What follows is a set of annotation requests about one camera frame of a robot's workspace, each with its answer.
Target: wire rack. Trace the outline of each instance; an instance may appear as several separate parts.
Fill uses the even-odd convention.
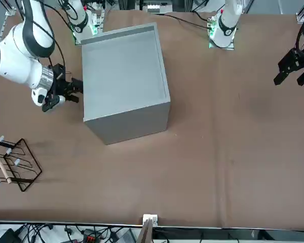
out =
[[[0,177],[1,183],[17,184],[25,192],[43,172],[38,161],[30,151],[25,139],[17,143],[0,139]]]

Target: plug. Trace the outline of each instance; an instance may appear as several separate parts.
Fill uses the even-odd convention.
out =
[[[33,235],[33,236],[31,237],[30,243],[35,243],[36,236],[37,236],[37,235],[35,234],[35,235]]]
[[[111,242],[116,242],[120,238],[117,236],[116,232],[110,231],[110,236],[109,236]]]
[[[15,231],[15,236],[18,237],[25,227],[26,227],[25,225],[20,226],[20,227]]]
[[[68,227],[65,227],[65,228],[64,228],[64,231],[65,231],[68,235],[72,235],[72,233],[73,233],[73,231],[72,231],[70,228],[68,228]]]
[[[49,229],[53,229],[53,224],[47,224],[47,227],[48,227]]]

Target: cable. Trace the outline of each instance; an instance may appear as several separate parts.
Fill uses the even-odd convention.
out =
[[[157,229],[154,229],[156,232],[160,233],[161,235],[163,235],[163,237],[166,239],[167,243],[170,243],[170,240],[166,237],[166,235],[162,232],[162,231],[159,231]]]
[[[208,22],[208,19],[204,19],[202,16],[199,15],[199,13],[197,13],[195,10],[193,11],[193,13],[197,14],[197,16],[201,19],[204,20],[206,22]]]
[[[72,241],[72,239],[71,239],[71,237],[69,235],[69,232],[66,232],[66,234],[67,234],[67,237],[69,237],[70,243],[72,243],[73,241]]]
[[[20,14],[22,20],[24,20],[24,16],[21,14],[20,7],[19,7],[19,4],[18,4],[17,0],[15,0],[15,3],[16,3],[16,6],[18,8],[18,11],[19,11],[19,14]]]
[[[96,241],[97,240],[96,226],[93,226],[93,231],[95,232],[95,241]]]
[[[76,12],[76,10],[74,9],[74,7],[69,3],[67,2],[67,5],[70,6],[70,8],[72,8],[72,10],[74,11],[75,15],[77,16],[75,19],[73,20],[77,20],[78,19],[78,13]]]
[[[53,36],[51,36],[51,34],[49,34],[43,27],[41,27],[39,24],[37,24],[35,21],[33,21],[31,18],[29,18],[30,21],[35,24],[37,27],[39,27],[42,31],[44,31],[53,41],[54,43],[57,45],[59,51],[60,51],[60,54],[61,54],[61,57],[62,57],[62,61],[63,61],[63,66],[64,66],[64,70],[65,70],[65,60],[64,60],[64,56],[63,56],[63,53],[62,53],[62,50],[60,48],[60,45],[57,43],[57,41],[55,40],[55,38]]]
[[[236,240],[238,241],[238,243],[240,243],[239,239],[238,239],[238,238],[233,238],[229,232],[228,232],[228,238],[229,238],[229,239],[230,239],[230,238],[231,238],[231,239],[236,239]]]
[[[81,233],[81,234],[84,234],[84,231],[83,230],[80,230],[78,226],[75,226],[77,228],[77,230]]]
[[[70,19],[72,19],[72,20],[77,20],[77,19],[78,19],[78,13],[77,13],[76,10],[74,9],[74,7],[73,7],[69,2],[67,2],[67,5],[70,6],[70,8],[74,11],[74,13],[75,13],[75,15],[76,15],[76,18],[71,17],[71,15],[70,15],[70,14],[66,11],[66,9],[65,9],[65,6],[64,6],[65,2],[64,2],[64,3],[61,3],[61,1],[62,1],[62,0],[58,0],[59,5],[61,6],[62,10],[65,12],[67,18],[68,18],[68,19],[70,18]]]
[[[167,14],[164,14],[164,16],[171,17],[171,18],[174,18],[174,19],[177,19],[177,20],[183,21],[183,22],[186,22],[186,23],[188,23],[188,24],[191,24],[191,25],[194,25],[194,26],[197,26],[197,27],[200,27],[200,28],[204,28],[204,29],[209,29],[209,30],[212,30],[212,28],[210,28],[210,27],[206,27],[206,26],[203,26],[203,25],[195,24],[195,23],[189,22],[189,21],[184,20],[184,19],[180,19],[180,18],[175,17],[175,16],[172,16],[172,15],[167,15]]]
[[[225,4],[223,4],[222,7],[220,7],[216,12],[218,13],[218,11],[220,11],[224,6]]]
[[[34,231],[35,231],[35,236],[39,236],[40,237],[40,239],[41,239],[41,241],[42,241],[42,243],[45,243],[45,241],[43,240],[43,238],[42,238],[42,235],[41,235],[41,232],[40,232],[40,230],[43,228],[39,228],[39,226],[37,226],[37,225],[35,225],[35,227],[32,225],[32,228],[34,229]]]
[[[65,19],[63,18],[63,16],[60,14],[59,11],[57,11],[54,7],[52,7],[51,5],[48,5],[48,4],[45,4],[45,3],[42,3],[44,6],[50,8],[50,9],[53,9],[55,11],[55,13],[57,13],[61,19],[63,20],[63,22],[65,23],[65,25],[73,32],[73,30],[71,29],[70,25],[65,21]]]
[[[118,230],[115,231],[115,233],[118,233],[121,229],[124,229],[123,227],[119,228]]]
[[[204,232],[202,232],[201,234],[201,240],[199,241],[199,243],[202,243],[203,239],[204,239]]]
[[[71,239],[71,237],[70,237],[70,234],[69,234],[69,231],[71,231],[71,233],[72,233],[72,230],[71,230],[70,228],[66,227],[66,225],[65,225],[64,231],[66,232],[67,237],[68,237],[69,240],[70,240],[70,243],[72,243],[73,241],[72,241],[72,239]]]
[[[51,68],[53,67],[53,64],[52,64],[52,60],[51,60],[51,57],[48,57],[49,61],[50,61],[50,65],[51,65]]]
[[[208,2],[209,2],[209,0],[204,0],[204,1],[202,1],[197,7],[195,7],[193,10],[192,10],[192,12],[193,11],[195,11],[196,9],[198,9],[201,5],[203,5],[204,3],[205,3],[205,6],[206,6],[206,4],[208,4]]]

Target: brown table surface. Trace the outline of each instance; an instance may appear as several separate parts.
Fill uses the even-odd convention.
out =
[[[82,78],[81,48],[48,15],[67,71]],[[161,225],[304,229],[304,87],[299,73],[273,83],[294,46],[295,16],[243,15],[235,51],[140,11],[111,11],[105,30],[149,22],[171,95],[165,132],[106,146],[83,124],[82,102],[42,113],[29,88],[0,77],[0,136],[25,138],[44,170],[25,193],[0,185],[0,219],[140,224],[151,213]],[[61,62],[57,48],[52,59]]]

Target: black cable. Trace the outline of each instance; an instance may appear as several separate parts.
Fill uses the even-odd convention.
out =
[[[41,232],[40,232],[41,229],[40,229],[39,226],[37,226],[37,225],[35,226],[35,232],[37,231],[37,232],[36,232],[36,236],[38,235],[38,236],[40,237],[42,243],[45,243],[45,241],[44,241],[43,238],[42,238]]]
[[[70,19],[72,19],[72,20],[77,20],[77,19],[78,19],[78,13],[76,12],[76,10],[74,9],[74,7],[73,7],[69,2],[67,2],[67,5],[74,11],[74,13],[75,13],[75,15],[76,15],[75,18],[71,17],[71,15],[66,11],[65,6],[64,6],[65,0],[58,0],[58,1],[59,1],[59,5],[60,5],[61,8],[64,10],[64,12],[65,12],[67,18],[70,18]]]
[[[76,225],[75,227],[77,228],[77,230],[78,230],[81,234],[84,234],[84,231],[83,231],[83,230],[80,230],[79,227],[78,227],[77,225]]]
[[[118,230],[115,231],[115,233],[118,233],[121,229],[124,229],[123,227],[119,228]]]
[[[208,4],[208,2],[209,2],[209,0],[204,0],[204,1],[202,1],[197,7],[195,7],[195,8],[192,10],[192,12],[195,11],[196,9],[198,9],[198,8],[199,8],[201,5],[203,5],[204,3]]]
[[[72,243],[73,241],[72,241],[72,239],[71,239],[71,237],[69,235],[69,232],[66,232],[66,234],[67,234],[67,237],[69,237],[70,243]]]
[[[60,14],[59,11],[57,11],[54,7],[52,7],[51,5],[48,5],[48,4],[45,4],[45,3],[42,3],[44,6],[50,8],[50,9],[53,9],[55,11],[55,13],[57,13],[61,19],[63,20],[63,22],[65,23],[65,25],[73,32],[72,28],[70,27],[70,25],[65,21],[65,19],[63,18],[63,16]]]
[[[89,4],[86,5],[88,9],[90,10],[95,10],[92,6],[90,6]]]
[[[21,11],[20,11],[20,6],[19,6],[19,4],[18,4],[17,0],[15,0],[15,3],[16,3],[16,6],[17,6],[17,8],[18,8],[18,11],[19,11],[19,14],[20,14],[20,16],[21,16],[22,20],[24,20],[24,16],[21,14]]]
[[[30,240],[29,240],[29,233],[30,233],[30,231],[29,231],[29,229],[30,229],[30,225],[28,226],[28,229],[27,229],[27,239],[28,239],[28,243],[30,243]]]
[[[203,25],[195,24],[195,23],[189,22],[189,21],[184,20],[184,19],[180,19],[180,18],[175,17],[175,16],[172,16],[172,15],[167,15],[167,14],[164,14],[164,16],[171,17],[171,18],[174,18],[174,19],[177,19],[177,20],[183,21],[183,22],[186,22],[186,23],[188,23],[188,24],[191,24],[191,25],[194,25],[194,26],[197,26],[197,27],[200,27],[200,28],[204,28],[204,29],[209,29],[209,30],[212,30],[212,28],[211,28],[211,27],[206,27],[206,26],[203,26]]]
[[[225,4],[223,4],[222,7],[220,7],[216,12],[218,13],[218,11],[220,11],[224,6]]]
[[[204,232],[202,232],[201,234],[201,240],[199,241],[199,243],[202,243],[203,239],[204,239]]]
[[[207,19],[204,19],[202,16],[200,16],[199,13],[197,13],[195,10],[193,11],[193,13],[197,14],[197,16],[201,19],[201,20],[204,20],[204,21],[208,21]]]
[[[239,239],[238,239],[238,238],[233,238],[229,232],[228,232],[228,238],[229,238],[229,239],[230,239],[230,238],[231,238],[231,239],[235,239],[235,240],[238,241],[238,243],[240,243]]]
[[[93,231],[95,232],[95,241],[97,240],[96,226],[93,226]]]
[[[46,227],[46,225],[40,226],[39,230],[42,230],[44,227]],[[30,234],[33,230],[34,230],[34,229],[29,230],[29,228],[28,228],[28,231],[27,231],[25,237],[22,239],[21,243],[24,243],[24,241],[26,240],[26,238],[28,238],[28,242],[30,242],[30,241],[29,241],[29,234]]]
[[[1,0],[0,0],[0,3],[1,3],[1,5],[4,6],[4,8],[9,12],[9,10],[7,9],[7,7],[4,5],[3,2],[1,2]]]
[[[51,65],[51,68],[53,67],[53,64],[52,64],[52,60],[51,60],[51,57],[48,57],[49,61],[50,61],[50,65]]]
[[[39,24],[37,24],[35,21],[33,21],[31,18],[29,18],[30,21],[35,24],[37,27],[39,27],[42,31],[44,31],[53,41],[54,43],[57,45],[59,51],[60,51],[60,54],[61,54],[61,57],[62,57],[62,61],[63,61],[63,66],[64,66],[64,71],[65,71],[65,60],[64,60],[64,56],[63,56],[63,53],[62,53],[62,50],[60,48],[60,45],[57,43],[57,41],[55,40],[55,38],[49,34],[43,27],[41,27]]]

